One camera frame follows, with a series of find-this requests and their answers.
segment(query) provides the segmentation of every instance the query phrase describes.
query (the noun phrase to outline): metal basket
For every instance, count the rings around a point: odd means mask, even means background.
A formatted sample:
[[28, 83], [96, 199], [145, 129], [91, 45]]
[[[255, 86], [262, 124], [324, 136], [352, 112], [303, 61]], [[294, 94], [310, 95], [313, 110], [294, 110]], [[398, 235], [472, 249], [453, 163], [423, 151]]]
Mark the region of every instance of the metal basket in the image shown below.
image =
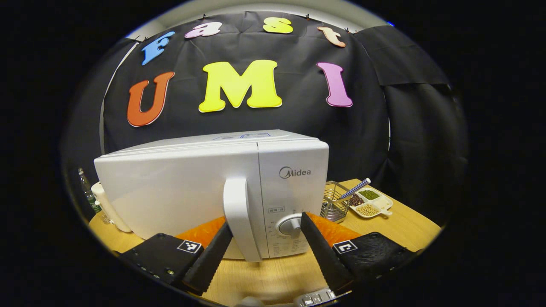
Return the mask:
[[322, 201], [321, 217], [336, 223], [341, 223], [349, 210], [348, 200], [351, 197], [339, 198], [350, 189], [335, 181], [326, 182], [326, 186]]

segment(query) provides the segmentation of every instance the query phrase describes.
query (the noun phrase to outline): pink letter i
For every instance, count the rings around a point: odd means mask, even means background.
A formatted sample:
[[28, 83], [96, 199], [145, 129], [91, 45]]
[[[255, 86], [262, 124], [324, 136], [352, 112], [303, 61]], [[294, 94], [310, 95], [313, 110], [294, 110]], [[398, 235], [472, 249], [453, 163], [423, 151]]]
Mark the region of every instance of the pink letter i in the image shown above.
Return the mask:
[[341, 79], [341, 72], [343, 68], [331, 63], [319, 62], [317, 66], [322, 69], [326, 82], [328, 83], [328, 91], [330, 95], [326, 98], [326, 102], [332, 107], [350, 107], [353, 105], [353, 101], [347, 97], [345, 91], [345, 85]]

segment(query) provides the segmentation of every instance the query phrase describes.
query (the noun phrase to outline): midea logo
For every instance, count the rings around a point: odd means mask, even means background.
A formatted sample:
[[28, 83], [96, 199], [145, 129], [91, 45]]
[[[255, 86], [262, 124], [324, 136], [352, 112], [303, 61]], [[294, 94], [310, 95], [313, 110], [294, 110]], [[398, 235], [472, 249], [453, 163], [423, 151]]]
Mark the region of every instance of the midea logo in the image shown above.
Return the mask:
[[281, 170], [278, 171], [279, 177], [286, 179], [293, 176], [303, 176], [303, 175], [311, 175], [311, 170], [293, 170], [289, 166], [285, 166], [281, 168]]

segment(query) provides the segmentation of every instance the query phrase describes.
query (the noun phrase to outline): blue checkered spoon handle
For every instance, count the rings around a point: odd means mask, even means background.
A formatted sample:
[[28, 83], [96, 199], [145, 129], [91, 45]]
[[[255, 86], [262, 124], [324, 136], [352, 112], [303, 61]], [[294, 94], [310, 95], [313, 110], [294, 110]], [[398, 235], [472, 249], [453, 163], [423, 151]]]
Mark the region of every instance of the blue checkered spoon handle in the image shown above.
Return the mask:
[[340, 197], [340, 199], [355, 194], [355, 193], [356, 193], [358, 190], [360, 190], [363, 186], [367, 186], [367, 185], [369, 185], [371, 182], [372, 182], [372, 181], [370, 180], [370, 178], [364, 179], [361, 183], [357, 184], [354, 188], [350, 189], [347, 193], [343, 194], [343, 195]]

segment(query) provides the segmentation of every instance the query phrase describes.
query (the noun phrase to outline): yellow letter m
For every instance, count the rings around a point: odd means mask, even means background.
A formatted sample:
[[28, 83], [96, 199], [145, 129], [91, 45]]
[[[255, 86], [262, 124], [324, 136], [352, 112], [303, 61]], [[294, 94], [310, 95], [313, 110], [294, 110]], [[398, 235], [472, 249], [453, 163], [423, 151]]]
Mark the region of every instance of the yellow letter m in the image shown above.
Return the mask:
[[220, 99], [220, 88], [234, 108], [238, 108], [246, 92], [252, 86], [252, 94], [246, 101], [251, 108], [276, 108], [282, 104], [282, 99], [275, 91], [273, 70], [277, 62], [256, 60], [246, 68], [240, 76], [228, 62], [210, 63], [203, 67], [209, 74], [206, 84], [205, 101], [199, 105], [202, 113], [221, 111], [225, 101]]

